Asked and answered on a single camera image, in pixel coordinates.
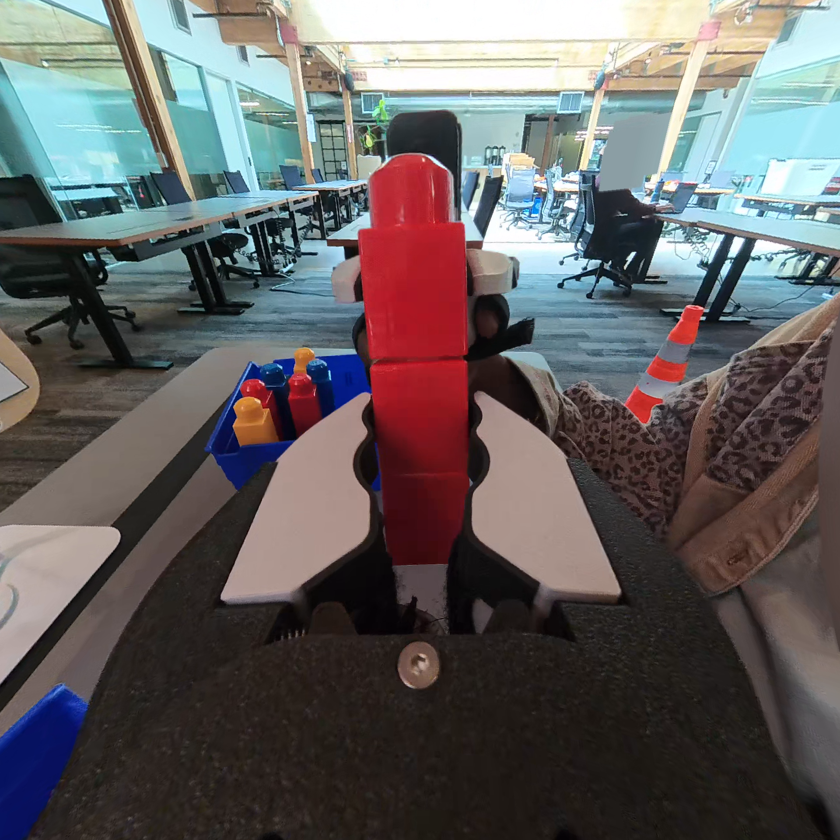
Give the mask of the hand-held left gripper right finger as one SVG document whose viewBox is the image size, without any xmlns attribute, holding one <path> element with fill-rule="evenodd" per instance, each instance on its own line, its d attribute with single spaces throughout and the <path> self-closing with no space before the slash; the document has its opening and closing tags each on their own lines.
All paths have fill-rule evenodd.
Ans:
<svg viewBox="0 0 840 840">
<path fill-rule="evenodd" d="M 623 594 L 568 459 L 489 394 L 475 394 L 471 417 L 458 631 L 476 630 L 477 602 L 517 602 L 530 631 L 571 636 L 563 604 L 614 606 Z"/>
</svg>

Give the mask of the person's right hand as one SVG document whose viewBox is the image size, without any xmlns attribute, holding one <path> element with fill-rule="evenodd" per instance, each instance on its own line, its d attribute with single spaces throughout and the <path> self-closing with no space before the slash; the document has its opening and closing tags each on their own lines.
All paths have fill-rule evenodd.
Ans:
<svg viewBox="0 0 840 840">
<path fill-rule="evenodd" d="M 509 309 L 503 296 L 478 297 L 472 311 L 476 346 L 485 349 L 507 328 Z M 532 425 L 546 430 L 545 417 L 537 396 L 519 368 L 506 356 L 495 354 L 467 361 L 469 393 L 485 392 Z"/>
</svg>

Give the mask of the instruction poster on stand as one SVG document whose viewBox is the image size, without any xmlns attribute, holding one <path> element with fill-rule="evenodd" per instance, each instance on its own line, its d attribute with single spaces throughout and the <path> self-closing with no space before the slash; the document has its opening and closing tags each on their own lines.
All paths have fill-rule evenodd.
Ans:
<svg viewBox="0 0 840 840">
<path fill-rule="evenodd" d="M 1 403 L 1 432 L 6 432 L 34 410 L 40 395 L 40 381 L 30 359 L 4 331 L 1 331 L 1 362 L 29 385 L 26 392 Z"/>
</svg>

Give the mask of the black office chair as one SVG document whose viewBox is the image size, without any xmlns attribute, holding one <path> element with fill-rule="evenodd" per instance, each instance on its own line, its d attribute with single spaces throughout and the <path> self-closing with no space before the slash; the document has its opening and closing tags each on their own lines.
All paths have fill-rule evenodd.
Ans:
<svg viewBox="0 0 840 840">
<path fill-rule="evenodd" d="M 41 182 L 32 175 L 2 177 L 2 231 L 58 224 L 62 221 L 55 202 Z M 26 340 L 40 344 L 39 331 L 56 323 L 67 328 L 73 350 L 81 350 L 79 326 L 89 324 L 90 306 L 82 299 L 81 283 L 72 276 L 67 258 L 55 249 L 33 249 L 2 245 L 1 288 L 9 297 L 21 301 L 66 298 L 68 304 L 24 331 Z"/>
<path fill-rule="evenodd" d="M 582 211 L 582 222 L 574 241 L 574 257 L 587 262 L 595 261 L 595 268 L 562 278 L 557 288 L 563 289 L 572 280 L 593 277 L 593 287 L 586 297 L 593 299 L 599 281 L 608 278 L 613 285 L 622 289 L 624 297 L 631 294 L 633 283 L 622 270 L 610 267 L 613 260 L 613 236 L 626 215 L 621 212 L 601 213 L 596 208 L 595 173 L 582 171 L 579 178 L 578 210 Z"/>
</svg>

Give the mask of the blue mega block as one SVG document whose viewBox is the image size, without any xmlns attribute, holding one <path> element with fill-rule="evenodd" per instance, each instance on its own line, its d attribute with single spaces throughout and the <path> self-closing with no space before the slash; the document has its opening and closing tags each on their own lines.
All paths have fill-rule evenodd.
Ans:
<svg viewBox="0 0 840 840">
<path fill-rule="evenodd" d="M 293 440 L 297 431 L 289 403 L 290 388 L 288 378 L 282 366 L 277 362 L 259 367 L 259 378 L 269 393 L 269 409 L 275 421 L 280 440 Z"/>
<path fill-rule="evenodd" d="M 325 418 L 335 410 L 332 375 L 326 360 L 314 358 L 307 364 L 307 375 L 316 389 L 321 417 Z"/>
</svg>

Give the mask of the long wooden office desk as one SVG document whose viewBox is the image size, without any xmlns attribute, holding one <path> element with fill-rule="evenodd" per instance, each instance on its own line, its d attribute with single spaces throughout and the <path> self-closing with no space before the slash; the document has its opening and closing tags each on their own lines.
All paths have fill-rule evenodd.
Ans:
<svg viewBox="0 0 840 840">
<path fill-rule="evenodd" d="M 702 309 L 701 321 L 705 324 L 750 322 L 749 318 L 727 311 L 727 306 L 757 242 L 804 250 L 818 256 L 839 257 L 836 225 L 705 209 L 690 209 L 679 214 L 658 213 L 656 217 L 682 228 L 720 235 L 693 300 L 693 305 Z"/>
<path fill-rule="evenodd" d="M 142 262 L 184 251 L 201 305 L 178 312 L 236 317 L 253 303 L 228 300 L 209 250 L 209 240 L 223 233 L 224 223 L 237 222 L 243 228 L 257 227 L 257 241 L 262 245 L 265 236 L 260 226 L 268 219 L 278 217 L 280 211 L 288 211 L 293 217 L 296 209 L 316 206 L 318 202 L 318 194 L 311 186 L 297 192 L 230 194 L 129 213 L 28 224 L 3 230 L 1 241 L 4 248 L 23 251 L 26 256 L 58 261 L 72 279 L 75 296 L 86 305 L 88 317 L 109 352 L 101 359 L 80 359 L 79 367 L 167 371 L 172 368 L 172 362 L 132 355 L 101 299 L 95 283 L 96 274 L 88 264 L 86 254 L 122 249 L 130 252 L 132 261 Z"/>
</svg>

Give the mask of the wooden post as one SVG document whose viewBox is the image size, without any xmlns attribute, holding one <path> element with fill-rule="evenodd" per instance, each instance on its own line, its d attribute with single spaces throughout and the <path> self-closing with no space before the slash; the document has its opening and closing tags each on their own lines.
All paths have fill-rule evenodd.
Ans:
<svg viewBox="0 0 840 840">
<path fill-rule="evenodd" d="M 103 1 L 102 4 L 159 165 L 163 172 L 178 175 L 193 201 L 193 186 L 136 7 L 133 1 Z"/>
<path fill-rule="evenodd" d="M 675 103 L 670 113 L 668 127 L 665 134 L 664 145 L 659 157 L 656 176 L 659 178 L 667 172 L 671 158 L 676 148 L 679 133 L 686 118 L 690 99 L 695 90 L 700 70 L 707 57 L 709 47 L 720 33 L 721 21 L 711 18 L 699 29 L 698 35 L 692 46 L 686 63 L 686 68 L 680 80 L 679 88 L 675 97 Z"/>
<path fill-rule="evenodd" d="M 581 158 L 579 161 L 580 171 L 585 171 L 589 168 L 589 162 L 592 157 L 598 120 L 600 118 L 602 102 L 606 93 L 607 84 L 607 80 L 604 79 L 604 81 L 600 83 L 600 86 L 594 91 L 591 112 L 588 119 L 584 141 L 581 149 Z"/>
<path fill-rule="evenodd" d="M 279 37 L 284 46 L 287 64 L 290 73 L 290 85 L 295 102 L 297 114 L 297 127 L 299 142 L 301 146 L 301 158 L 304 175 L 307 184 L 316 182 L 313 174 L 314 159 L 312 153 L 312 142 L 309 137 L 309 112 L 306 91 L 303 85 L 301 50 L 298 39 L 298 32 L 294 25 L 288 22 L 279 22 Z"/>
</svg>

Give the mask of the person's beige jacket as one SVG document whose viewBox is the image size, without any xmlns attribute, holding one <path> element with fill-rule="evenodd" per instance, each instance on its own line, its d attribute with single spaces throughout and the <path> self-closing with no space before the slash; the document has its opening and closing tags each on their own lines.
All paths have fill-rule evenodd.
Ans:
<svg viewBox="0 0 840 840">
<path fill-rule="evenodd" d="M 816 508 L 823 384 L 838 296 L 794 317 L 682 386 L 684 473 L 668 548 L 709 595 L 773 560 Z"/>
</svg>

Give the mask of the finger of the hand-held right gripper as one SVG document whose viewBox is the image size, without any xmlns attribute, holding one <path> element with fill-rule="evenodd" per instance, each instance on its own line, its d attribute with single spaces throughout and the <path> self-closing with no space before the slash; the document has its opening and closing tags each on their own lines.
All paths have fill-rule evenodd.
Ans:
<svg viewBox="0 0 840 840">
<path fill-rule="evenodd" d="M 332 295 L 336 302 L 353 304 L 362 302 L 361 259 L 349 258 L 333 268 L 331 274 Z"/>
<path fill-rule="evenodd" d="M 516 257 L 485 249 L 468 249 L 465 254 L 468 293 L 509 293 L 518 287 Z"/>
</svg>

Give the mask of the green potted plant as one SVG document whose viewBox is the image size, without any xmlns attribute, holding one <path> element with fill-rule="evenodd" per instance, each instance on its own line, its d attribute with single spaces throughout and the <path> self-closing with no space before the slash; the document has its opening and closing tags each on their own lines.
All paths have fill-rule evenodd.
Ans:
<svg viewBox="0 0 840 840">
<path fill-rule="evenodd" d="M 386 157 L 386 133 L 390 116 L 386 103 L 380 98 L 371 113 L 372 122 L 369 123 L 361 137 L 363 152 L 368 155 L 376 154 L 383 161 Z"/>
</svg>

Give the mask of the person's white shirt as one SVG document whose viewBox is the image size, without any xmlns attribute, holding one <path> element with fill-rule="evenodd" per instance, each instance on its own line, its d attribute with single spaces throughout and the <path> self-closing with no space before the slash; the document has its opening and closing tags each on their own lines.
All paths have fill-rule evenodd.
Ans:
<svg viewBox="0 0 840 840">
<path fill-rule="evenodd" d="M 710 600 L 759 700 L 796 793 L 839 832 L 839 653 L 814 512 L 780 554 Z"/>
</svg>

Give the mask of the yellow mega block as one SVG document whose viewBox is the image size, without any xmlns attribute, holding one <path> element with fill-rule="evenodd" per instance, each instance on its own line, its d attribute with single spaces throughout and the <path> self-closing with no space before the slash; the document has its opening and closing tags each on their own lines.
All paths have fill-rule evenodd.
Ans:
<svg viewBox="0 0 840 840">
<path fill-rule="evenodd" d="M 244 396 L 234 404 L 234 435 L 242 447 L 279 443 L 271 411 L 260 399 Z"/>
</svg>

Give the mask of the row of black office chairs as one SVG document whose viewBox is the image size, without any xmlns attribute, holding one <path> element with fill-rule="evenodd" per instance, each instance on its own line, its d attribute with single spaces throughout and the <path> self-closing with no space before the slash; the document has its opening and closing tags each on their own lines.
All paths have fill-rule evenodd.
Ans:
<svg viewBox="0 0 840 840">
<path fill-rule="evenodd" d="M 173 172 L 153 173 L 150 179 L 163 206 L 135 213 L 141 222 L 170 223 L 132 243 L 111 248 L 120 259 L 145 261 L 180 251 L 190 271 L 189 290 L 203 291 L 209 303 L 198 301 L 196 311 L 248 308 L 229 300 L 223 282 L 246 279 L 259 288 L 261 279 L 287 277 L 305 254 L 300 248 L 297 215 L 314 207 L 315 192 L 238 192 L 240 175 L 225 173 L 230 191 L 189 202 L 184 185 Z"/>
</svg>

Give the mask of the orange traffic cone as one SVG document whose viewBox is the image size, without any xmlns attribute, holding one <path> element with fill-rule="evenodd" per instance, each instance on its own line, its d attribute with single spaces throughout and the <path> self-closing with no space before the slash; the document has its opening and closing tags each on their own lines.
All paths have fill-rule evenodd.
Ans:
<svg viewBox="0 0 840 840">
<path fill-rule="evenodd" d="M 689 305 L 679 315 L 666 341 L 638 380 L 625 407 L 643 424 L 649 422 L 653 409 L 680 385 L 686 376 L 691 348 L 697 339 L 704 308 Z"/>
</svg>

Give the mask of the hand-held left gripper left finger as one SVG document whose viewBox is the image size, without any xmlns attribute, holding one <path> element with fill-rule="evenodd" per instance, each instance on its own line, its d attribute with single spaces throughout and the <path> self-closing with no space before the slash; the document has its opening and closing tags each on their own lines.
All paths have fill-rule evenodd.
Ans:
<svg viewBox="0 0 840 840">
<path fill-rule="evenodd" d="M 338 407 L 278 458 L 220 594 L 280 606 L 299 624 L 339 603 L 360 634 L 386 633 L 386 546 L 372 395 Z"/>
</svg>

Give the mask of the blue plastic bin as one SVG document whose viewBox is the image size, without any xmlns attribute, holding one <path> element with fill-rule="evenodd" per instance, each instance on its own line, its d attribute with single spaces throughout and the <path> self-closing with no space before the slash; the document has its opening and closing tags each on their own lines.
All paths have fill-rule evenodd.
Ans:
<svg viewBox="0 0 840 840">
<path fill-rule="evenodd" d="M 330 372 L 333 410 L 360 394 L 370 394 L 364 364 L 356 353 L 317 353 Z M 219 468 L 235 489 L 241 489 L 266 463 L 277 461 L 292 446 L 293 438 L 281 439 L 277 443 L 240 447 L 234 431 L 236 414 L 234 406 L 241 398 L 240 386 L 249 379 L 261 378 L 260 365 L 250 361 L 240 375 L 232 394 L 211 433 L 205 451 L 212 455 Z"/>
<path fill-rule="evenodd" d="M 74 749 L 87 702 L 55 686 L 1 738 L 1 838 L 26 838 Z"/>
</svg>

